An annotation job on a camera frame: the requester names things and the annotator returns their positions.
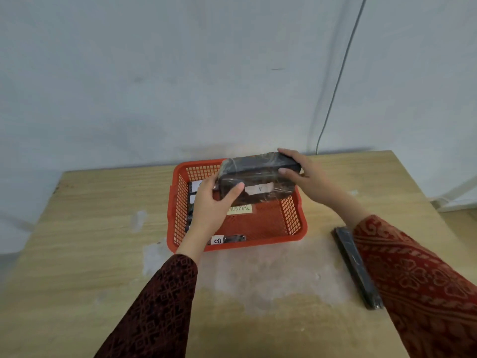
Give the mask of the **person's right hand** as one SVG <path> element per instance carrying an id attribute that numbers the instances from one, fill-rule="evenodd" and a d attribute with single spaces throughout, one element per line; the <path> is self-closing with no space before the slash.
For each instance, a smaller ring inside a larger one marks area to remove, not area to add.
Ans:
<path id="1" fill-rule="evenodd" d="M 278 148 L 278 152 L 291 157 L 301 165 L 303 170 L 302 183 L 295 183 L 311 200 L 324 204 L 332 208 L 339 200 L 343 200 L 348 195 L 341 188 L 329 180 L 318 162 L 312 161 L 309 157 L 296 150 Z"/>

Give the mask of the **person's left hand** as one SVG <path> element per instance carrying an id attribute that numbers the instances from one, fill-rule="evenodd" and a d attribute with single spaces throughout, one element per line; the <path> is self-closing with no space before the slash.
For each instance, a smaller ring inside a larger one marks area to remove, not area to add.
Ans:
<path id="1" fill-rule="evenodd" d="M 225 197 L 215 200 L 213 197 L 213 188 L 216 185 L 217 175 L 212 175 L 200 184 L 196 193 L 192 222 L 184 238 L 183 243 L 192 241 L 207 244 L 222 244 L 223 235 L 217 235 L 222 226 L 228 211 L 233 203 L 244 191 L 244 182 L 239 182 L 226 193 Z"/>

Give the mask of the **black plastic-wrapped box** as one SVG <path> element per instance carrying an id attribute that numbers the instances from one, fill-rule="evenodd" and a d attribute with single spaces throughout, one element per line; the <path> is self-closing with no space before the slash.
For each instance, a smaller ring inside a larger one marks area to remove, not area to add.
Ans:
<path id="1" fill-rule="evenodd" d="M 240 182 L 244 183 L 244 189 L 233 206 L 272 202 L 290 197 L 295 191 L 295 183 L 283 177 L 279 173 L 280 168 L 298 174 L 301 172 L 298 162 L 280 152 L 223 160 L 217 179 L 220 199 Z"/>

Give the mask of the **person's left forearm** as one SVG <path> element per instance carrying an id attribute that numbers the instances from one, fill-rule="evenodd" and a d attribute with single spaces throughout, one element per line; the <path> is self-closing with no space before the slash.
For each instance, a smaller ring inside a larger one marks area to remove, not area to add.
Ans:
<path id="1" fill-rule="evenodd" d="M 206 241 L 186 235 L 153 275 L 94 358 L 185 358 L 197 261 Z"/>

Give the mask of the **person's right forearm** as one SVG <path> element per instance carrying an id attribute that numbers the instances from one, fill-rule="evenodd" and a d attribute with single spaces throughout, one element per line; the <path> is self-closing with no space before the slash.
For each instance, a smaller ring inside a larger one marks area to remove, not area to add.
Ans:
<path id="1" fill-rule="evenodd" d="M 353 228 L 363 264 L 410 358 L 477 358 L 477 286 L 357 200 L 320 200 Z"/>

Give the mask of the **black labelled packs in basket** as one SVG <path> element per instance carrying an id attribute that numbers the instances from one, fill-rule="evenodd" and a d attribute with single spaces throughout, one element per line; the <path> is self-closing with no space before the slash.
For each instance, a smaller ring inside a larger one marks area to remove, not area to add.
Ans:
<path id="1" fill-rule="evenodd" d="M 218 201 L 214 198 L 215 186 L 216 178 L 214 176 L 192 183 L 192 187 L 196 187 L 196 190 L 192 191 L 188 197 L 186 233 L 191 230 L 193 225 L 196 229 L 205 230 L 207 235 L 211 235 L 218 229 L 219 213 L 217 212 Z"/>

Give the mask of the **small black labelled item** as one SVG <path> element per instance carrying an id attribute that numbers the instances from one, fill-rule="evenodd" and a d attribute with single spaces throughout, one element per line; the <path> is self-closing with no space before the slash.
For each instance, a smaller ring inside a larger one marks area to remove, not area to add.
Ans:
<path id="1" fill-rule="evenodd" d="M 236 235 L 214 235 L 207 242 L 207 245 L 220 245 L 227 243 L 236 243 L 236 242 L 245 242 L 247 240 L 245 235 L 236 234 Z"/>

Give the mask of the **red plastic mesh basket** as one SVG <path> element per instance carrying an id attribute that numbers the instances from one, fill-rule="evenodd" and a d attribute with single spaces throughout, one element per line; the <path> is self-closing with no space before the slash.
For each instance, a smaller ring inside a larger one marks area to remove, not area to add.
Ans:
<path id="1" fill-rule="evenodd" d="M 172 175 L 168 200 L 168 229 L 166 243 L 175 253 L 186 232 L 189 194 L 196 190 L 194 181 L 201 181 L 219 170 L 224 159 L 209 159 L 183 162 L 177 165 Z M 282 200 L 252 204 L 252 214 L 226 217 L 217 235 L 245 235 L 245 242 L 207 245 L 206 252 L 245 248 L 267 244 L 301 240 L 308 225 L 301 206 L 297 187 L 293 194 Z"/>

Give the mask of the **flat black wrapped bar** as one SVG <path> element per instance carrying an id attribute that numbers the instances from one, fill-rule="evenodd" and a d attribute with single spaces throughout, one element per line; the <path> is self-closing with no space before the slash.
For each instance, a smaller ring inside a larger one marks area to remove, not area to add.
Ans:
<path id="1" fill-rule="evenodd" d="M 346 227 L 336 227 L 331 234 L 365 307 L 368 310 L 384 309 L 382 298 L 365 268 L 351 231 Z"/>

